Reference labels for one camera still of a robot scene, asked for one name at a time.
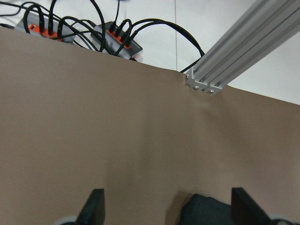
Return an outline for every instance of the brown surface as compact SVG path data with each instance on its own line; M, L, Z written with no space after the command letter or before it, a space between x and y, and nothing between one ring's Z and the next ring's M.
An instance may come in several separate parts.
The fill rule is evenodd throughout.
M105 188L106 225L174 225L244 187L300 221L300 106L0 29L0 220L47 224Z

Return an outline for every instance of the dark fabric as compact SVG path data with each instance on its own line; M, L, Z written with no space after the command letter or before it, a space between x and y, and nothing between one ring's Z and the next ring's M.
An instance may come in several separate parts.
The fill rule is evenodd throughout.
M195 194L182 208L178 225L234 225L230 205Z

